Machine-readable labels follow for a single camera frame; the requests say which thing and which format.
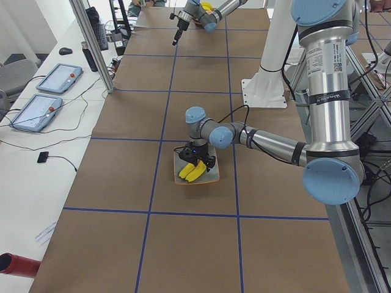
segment computer mouse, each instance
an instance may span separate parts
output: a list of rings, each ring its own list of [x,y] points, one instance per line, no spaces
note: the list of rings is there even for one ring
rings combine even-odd
[[[60,54],[60,55],[68,55],[68,54],[72,54],[72,53],[73,53],[72,49],[66,48],[66,47],[62,47],[62,48],[59,50],[59,54]]]

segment label sticker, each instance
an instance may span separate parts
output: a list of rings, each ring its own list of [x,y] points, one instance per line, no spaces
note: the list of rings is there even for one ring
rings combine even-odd
[[[307,52],[308,77],[314,74],[345,73],[345,45],[340,42],[326,43]]]
[[[349,101],[350,95],[348,90],[339,90],[332,93],[320,93],[310,96],[310,104],[321,105],[333,101]]]
[[[52,223],[49,227],[47,227],[45,230],[39,233],[39,235],[35,237],[35,241],[37,241],[39,245],[42,245],[46,241],[48,241],[53,235],[56,224],[57,222]]]

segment keyboard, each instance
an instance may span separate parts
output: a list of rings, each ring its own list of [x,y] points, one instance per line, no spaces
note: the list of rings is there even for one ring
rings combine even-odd
[[[106,30],[104,29],[104,24],[97,23],[92,26],[93,33],[95,34],[95,37],[97,38],[100,51],[108,50],[109,44],[108,40],[106,39]]]

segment banana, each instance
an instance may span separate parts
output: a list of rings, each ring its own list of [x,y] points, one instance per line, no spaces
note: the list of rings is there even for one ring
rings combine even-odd
[[[212,11],[213,6],[209,2],[201,2],[201,6],[205,9],[205,11]]]
[[[198,165],[185,177],[185,180],[193,182],[194,180],[198,179],[205,171],[206,165],[202,161],[198,161]]]
[[[185,177],[190,173],[192,172],[196,167],[191,164],[191,163],[188,163],[186,166],[183,167],[183,169],[181,170],[181,172],[179,172],[179,177],[182,178],[182,179],[185,179]]]

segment white desk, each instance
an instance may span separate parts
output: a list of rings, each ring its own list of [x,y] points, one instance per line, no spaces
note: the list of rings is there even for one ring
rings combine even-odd
[[[76,84],[61,96],[64,103],[74,99],[100,77],[97,72],[91,72],[81,51],[83,40],[79,26],[74,21],[36,73],[36,75],[46,75],[57,63],[83,67],[84,73]],[[73,54],[60,56],[58,51],[64,46],[71,48]],[[109,43],[109,50],[102,51],[102,54],[107,65],[113,57],[117,56],[112,43]],[[30,82],[15,102],[14,109],[20,109],[33,94],[38,92],[35,86],[39,81],[40,79]],[[60,140],[88,136],[103,107],[104,90],[102,81],[98,81],[83,95],[89,105],[77,130],[30,134],[5,126],[0,127],[0,140],[23,147],[40,148]],[[81,98],[71,102],[58,112],[43,131],[74,128],[85,105]],[[12,118],[13,115],[15,114],[8,114],[8,117]],[[3,119],[0,125],[6,124],[8,120]],[[88,142],[89,138],[78,139],[44,150],[49,151],[50,156],[64,156],[79,167]],[[21,150],[0,143],[0,254],[10,252],[38,260],[41,260],[45,254],[48,242],[39,246],[35,236],[59,218],[76,172],[64,159],[49,158],[45,164],[38,164],[37,158],[41,151],[43,150]],[[33,279],[29,278],[0,274],[0,292],[27,293],[32,281]]]

